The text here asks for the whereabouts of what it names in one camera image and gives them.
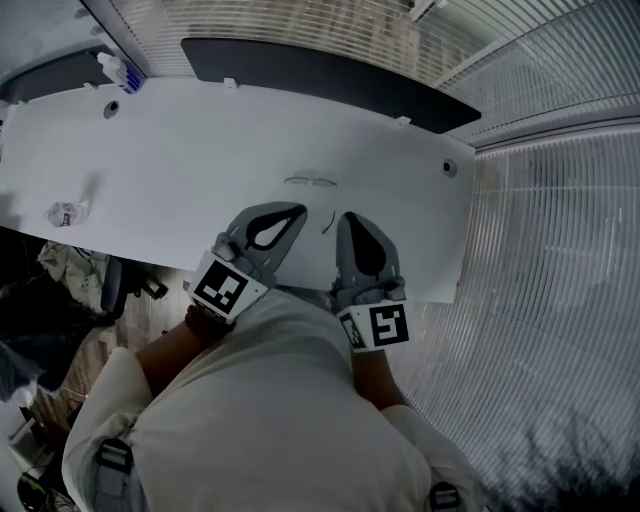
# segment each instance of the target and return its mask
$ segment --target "forearm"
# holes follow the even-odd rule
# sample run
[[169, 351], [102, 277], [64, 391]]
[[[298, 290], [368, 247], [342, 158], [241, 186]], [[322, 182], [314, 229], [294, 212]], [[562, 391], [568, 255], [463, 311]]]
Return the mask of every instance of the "forearm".
[[384, 350], [351, 354], [353, 385], [358, 394], [380, 411], [392, 405], [406, 405], [396, 385]]
[[196, 336], [184, 322], [136, 353], [153, 396], [164, 388], [211, 343]]

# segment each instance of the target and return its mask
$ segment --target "white shirt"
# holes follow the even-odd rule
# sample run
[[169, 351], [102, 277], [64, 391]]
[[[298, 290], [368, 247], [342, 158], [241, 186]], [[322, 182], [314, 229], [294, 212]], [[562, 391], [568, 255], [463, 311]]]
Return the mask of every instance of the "white shirt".
[[480, 510], [464, 455], [410, 408], [381, 414], [362, 399], [349, 350], [332, 315], [279, 291], [155, 400], [135, 356], [116, 349], [65, 447], [72, 498], [91, 510], [92, 458], [128, 433], [153, 511], [423, 511], [443, 478]]

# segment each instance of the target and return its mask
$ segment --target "wooden floor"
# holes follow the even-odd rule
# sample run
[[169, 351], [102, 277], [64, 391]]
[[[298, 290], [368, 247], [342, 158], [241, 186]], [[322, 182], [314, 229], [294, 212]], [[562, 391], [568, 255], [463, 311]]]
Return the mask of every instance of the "wooden floor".
[[167, 295], [157, 301], [145, 293], [139, 298], [129, 295], [118, 322], [89, 337], [80, 347], [57, 393], [38, 391], [30, 409], [56, 448], [64, 446], [70, 430], [67, 417], [84, 401], [113, 349], [123, 346], [135, 351], [184, 318], [190, 301], [183, 281], [189, 280], [191, 273], [166, 267], [150, 267], [150, 270], [169, 288]]

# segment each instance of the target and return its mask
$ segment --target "black panel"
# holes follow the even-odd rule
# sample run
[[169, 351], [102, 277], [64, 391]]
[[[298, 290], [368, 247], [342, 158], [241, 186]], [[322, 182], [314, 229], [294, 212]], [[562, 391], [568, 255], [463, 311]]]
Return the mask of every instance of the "black panel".
[[372, 110], [443, 133], [480, 119], [480, 112], [386, 69], [318, 50], [243, 39], [187, 38], [184, 50], [205, 82], [235, 78]]
[[[105, 51], [97, 48], [93, 53]], [[52, 60], [26, 71], [0, 85], [0, 99], [16, 104], [62, 91], [79, 89], [85, 82], [95, 85], [113, 83], [102, 72], [102, 65], [95, 56], [84, 51]]]

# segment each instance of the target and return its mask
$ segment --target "white desk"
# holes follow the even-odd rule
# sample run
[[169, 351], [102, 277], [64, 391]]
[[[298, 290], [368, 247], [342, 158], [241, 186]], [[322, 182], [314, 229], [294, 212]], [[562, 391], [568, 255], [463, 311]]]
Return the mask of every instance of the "white desk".
[[[118, 114], [103, 118], [111, 101]], [[395, 242], [408, 291], [451, 302], [471, 202], [472, 148], [447, 136], [319, 98], [195, 79], [149, 80], [136, 96], [115, 86], [12, 107], [2, 136], [0, 224], [125, 258], [194, 270], [243, 208], [303, 202], [309, 220], [278, 271], [281, 284], [328, 289], [335, 225], [348, 210]], [[441, 172], [445, 158], [458, 175]], [[303, 174], [337, 189], [285, 184]], [[91, 189], [76, 227], [43, 216]], [[336, 222], [324, 235], [335, 211]]]

